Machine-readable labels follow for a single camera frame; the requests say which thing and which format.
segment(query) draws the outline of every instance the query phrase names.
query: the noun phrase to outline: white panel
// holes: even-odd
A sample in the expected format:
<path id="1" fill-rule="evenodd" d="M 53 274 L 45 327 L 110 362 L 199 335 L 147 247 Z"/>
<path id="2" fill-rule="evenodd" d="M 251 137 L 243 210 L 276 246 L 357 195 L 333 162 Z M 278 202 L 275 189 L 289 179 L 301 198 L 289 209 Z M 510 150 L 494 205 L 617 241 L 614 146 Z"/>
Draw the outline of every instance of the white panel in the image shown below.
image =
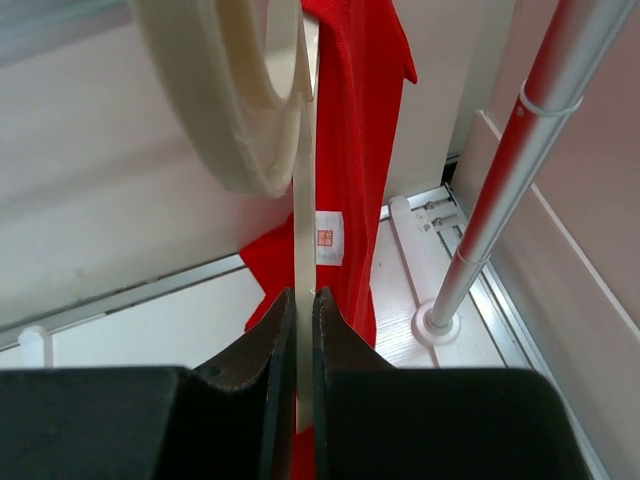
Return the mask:
<path id="1" fill-rule="evenodd" d="M 396 0 L 418 85 L 406 83 L 385 198 L 440 185 L 484 0 Z"/>
<path id="2" fill-rule="evenodd" d="M 0 67 L 0 150 L 0 324 L 230 254 L 291 208 L 216 184 L 133 24 Z"/>
<path id="3" fill-rule="evenodd" d="M 495 129 L 477 115 L 454 182 L 467 211 L 497 145 Z M 492 262 L 611 478 L 640 478 L 640 332 L 580 242 L 535 188 Z"/>
<path id="4" fill-rule="evenodd" d="M 54 365 L 183 365 L 208 360 L 244 333 L 264 293 L 248 269 L 53 335 Z"/>
<path id="5" fill-rule="evenodd" d="M 515 6 L 516 0 L 486 0 L 449 153 L 462 152 L 471 130 L 473 113 L 489 105 L 493 84 L 509 39 Z"/>
<path id="6" fill-rule="evenodd" d="M 487 111 L 499 131 L 505 127 L 555 4 L 556 0 L 518 4 Z M 640 163 L 636 161 L 640 67 L 630 61 L 637 55 L 639 40 L 637 9 L 604 58 L 536 183 L 624 308 L 640 323 L 640 255 L 635 254 L 640 230 L 629 216 L 629 210 L 640 203 Z M 481 179 L 483 171 L 478 166 L 475 175 Z M 464 198 L 473 192 L 458 194 Z"/>

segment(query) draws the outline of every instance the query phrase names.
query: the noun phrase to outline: white label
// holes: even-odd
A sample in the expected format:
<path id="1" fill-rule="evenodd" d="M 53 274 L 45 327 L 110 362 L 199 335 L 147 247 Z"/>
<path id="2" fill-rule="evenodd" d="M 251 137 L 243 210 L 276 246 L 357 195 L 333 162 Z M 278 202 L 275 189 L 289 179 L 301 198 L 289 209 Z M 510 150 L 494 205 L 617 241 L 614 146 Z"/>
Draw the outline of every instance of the white label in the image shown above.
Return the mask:
<path id="1" fill-rule="evenodd" d="M 316 212 L 316 263 L 342 265 L 344 222 L 341 212 Z"/>

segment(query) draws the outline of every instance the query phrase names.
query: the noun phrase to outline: white floor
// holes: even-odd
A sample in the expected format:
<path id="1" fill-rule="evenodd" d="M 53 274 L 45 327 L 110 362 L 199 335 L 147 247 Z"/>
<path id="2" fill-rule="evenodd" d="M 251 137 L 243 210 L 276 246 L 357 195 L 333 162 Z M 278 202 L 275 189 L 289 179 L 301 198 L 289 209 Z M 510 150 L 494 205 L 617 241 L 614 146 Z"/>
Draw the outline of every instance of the white floor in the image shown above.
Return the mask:
<path id="1" fill-rule="evenodd" d="M 430 225 L 434 214 L 429 218 L 424 208 L 414 210 L 414 214 L 431 273 L 439 285 L 449 256 L 437 235 L 427 235 L 424 231 L 423 226 Z M 458 311 L 463 326 L 453 343 L 438 346 L 435 352 L 418 343 L 411 331 L 416 305 L 389 220 L 380 223 L 371 289 L 378 322 L 376 350 L 393 365 L 422 368 L 504 366 L 482 318 L 468 297 Z"/>
<path id="2" fill-rule="evenodd" d="M 419 208 L 414 213 L 439 283 L 449 262 L 448 254 L 439 241 L 434 243 L 436 236 L 424 232 L 423 225 L 430 221 L 427 210 Z M 392 364 L 503 366 L 470 299 L 460 309 L 464 327 L 453 344 L 438 347 L 434 355 L 414 339 L 411 318 L 416 307 L 389 220 L 380 224 L 371 287 L 378 322 L 377 350 Z M 194 367 L 242 334 L 246 319 L 262 298 L 263 292 L 249 270 L 237 270 L 52 332 L 53 356 L 47 366 Z M 19 368 L 24 364 L 20 347 L 0 352 L 0 368 Z"/>

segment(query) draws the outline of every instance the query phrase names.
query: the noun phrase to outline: red garment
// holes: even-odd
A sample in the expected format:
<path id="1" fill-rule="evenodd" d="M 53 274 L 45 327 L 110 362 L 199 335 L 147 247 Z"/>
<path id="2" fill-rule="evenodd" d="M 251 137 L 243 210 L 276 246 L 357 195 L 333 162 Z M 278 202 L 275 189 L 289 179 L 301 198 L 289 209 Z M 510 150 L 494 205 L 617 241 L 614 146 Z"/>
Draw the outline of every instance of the red garment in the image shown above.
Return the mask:
<path id="1" fill-rule="evenodd" d="M 405 78 L 417 81 L 391 0 L 303 0 L 320 21 L 316 209 L 342 212 L 344 259 L 318 266 L 342 314 L 370 345 L 376 322 L 371 263 Z M 240 252 L 265 291 L 247 329 L 294 285 L 293 218 Z M 315 477 L 313 434 L 298 435 L 293 478 Z"/>

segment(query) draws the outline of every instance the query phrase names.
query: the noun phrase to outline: silver pole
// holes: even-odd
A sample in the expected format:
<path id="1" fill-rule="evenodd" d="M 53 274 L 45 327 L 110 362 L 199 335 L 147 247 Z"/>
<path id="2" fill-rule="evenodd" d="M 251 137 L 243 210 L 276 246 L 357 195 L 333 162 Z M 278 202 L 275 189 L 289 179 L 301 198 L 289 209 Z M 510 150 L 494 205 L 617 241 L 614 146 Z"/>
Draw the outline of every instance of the silver pole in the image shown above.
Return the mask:
<path id="1" fill-rule="evenodd" d="M 427 326 L 446 333 L 636 0 L 560 0 Z"/>

